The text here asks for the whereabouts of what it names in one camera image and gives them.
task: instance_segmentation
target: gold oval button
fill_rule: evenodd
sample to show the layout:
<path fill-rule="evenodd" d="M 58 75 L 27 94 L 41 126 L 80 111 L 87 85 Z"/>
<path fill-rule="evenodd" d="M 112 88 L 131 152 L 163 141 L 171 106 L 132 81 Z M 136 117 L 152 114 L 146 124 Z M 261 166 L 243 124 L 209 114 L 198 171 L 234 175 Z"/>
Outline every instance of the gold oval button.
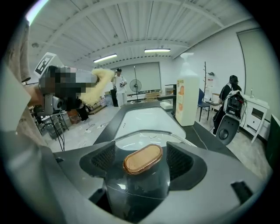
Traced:
<path fill-rule="evenodd" d="M 136 175 L 148 170 L 162 157 L 162 148 L 155 144 L 146 147 L 128 155 L 123 161 L 123 168 L 131 175 Z"/>

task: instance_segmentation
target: fan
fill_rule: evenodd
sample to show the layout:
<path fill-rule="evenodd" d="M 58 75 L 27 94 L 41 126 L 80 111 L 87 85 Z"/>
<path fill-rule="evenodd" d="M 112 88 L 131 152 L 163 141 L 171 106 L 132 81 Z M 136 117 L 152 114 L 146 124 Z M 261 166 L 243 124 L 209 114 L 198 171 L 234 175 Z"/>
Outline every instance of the fan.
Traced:
<path fill-rule="evenodd" d="M 137 96 L 137 100 L 135 101 L 136 103 L 139 103 L 140 100 L 138 100 L 138 92 L 141 90 L 142 88 L 142 84 L 139 80 L 137 79 L 133 79 L 130 84 L 129 84 L 129 87 L 130 89 L 133 91 L 133 92 L 136 92 L 136 96 Z"/>

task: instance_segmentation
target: fluorescent ceiling light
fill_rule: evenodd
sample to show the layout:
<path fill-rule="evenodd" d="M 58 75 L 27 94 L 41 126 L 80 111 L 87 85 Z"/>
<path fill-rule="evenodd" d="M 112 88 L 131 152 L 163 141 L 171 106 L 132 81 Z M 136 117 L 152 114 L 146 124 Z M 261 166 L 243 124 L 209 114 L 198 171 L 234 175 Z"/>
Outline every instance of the fluorescent ceiling light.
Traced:
<path fill-rule="evenodd" d="M 26 19 L 29 21 L 29 25 L 33 22 L 36 15 L 39 13 L 39 11 L 44 7 L 44 5 L 48 2 L 48 0 L 39 0 L 37 1 L 32 8 L 28 11 L 26 14 Z"/>
<path fill-rule="evenodd" d="M 145 53 L 169 52 L 170 49 L 145 49 Z"/>
<path fill-rule="evenodd" d="M 107 60 L 107 59 L 110 59 L 110 58 L 114 58 L 114 57 L 117 57 L 117 55 L 116 55 L 116 54 L 113 54 L 113 55 L 110 55 L 110 56 L 107 56 L 107 57 L 104 57 L 104 58 L 95 60 L 95 61 L 93 61 L 93 62 L 94 62 L 94 63 L 98 63 L 98 62 L 100 62 L 100 61 L 104 61 L 104 60 Z"/>

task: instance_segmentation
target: person in white clothing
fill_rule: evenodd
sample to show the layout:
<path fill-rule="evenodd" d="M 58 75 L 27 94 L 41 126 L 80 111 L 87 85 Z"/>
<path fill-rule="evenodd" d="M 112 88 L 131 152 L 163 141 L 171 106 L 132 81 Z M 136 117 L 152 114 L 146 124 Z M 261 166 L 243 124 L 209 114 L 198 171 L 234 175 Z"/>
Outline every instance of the person in white clothing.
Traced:
<path fill-rule="evenodd" d="M 127 95 L 125 85 L 127 84 L 126 79 L 121 75 L 122 69 L 118 68 L 115 71 L 115 75 L 111 82 L 113 83 L 114 89 L 116 90 L 116 97 L 119 107 L 127 103 Z"/>

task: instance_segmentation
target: yellow fuzzy cloth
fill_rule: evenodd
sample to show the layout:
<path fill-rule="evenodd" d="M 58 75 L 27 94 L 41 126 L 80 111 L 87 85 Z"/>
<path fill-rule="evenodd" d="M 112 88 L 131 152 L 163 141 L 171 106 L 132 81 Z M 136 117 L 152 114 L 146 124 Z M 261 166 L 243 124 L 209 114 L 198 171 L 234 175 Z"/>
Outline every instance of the yellow fuzzy cloth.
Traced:
<path fill-rule="evenodd" d="M 108 82 L 114 77 L 114 72 L 110 69 L 93 69 L 92 74 L 99 77 L 99 82 L 95 87 L 86 88 L 85 93 L 81 93 L 80 100 L 89 106 L 93 106 L 100 99 L 100 95 Z"/>

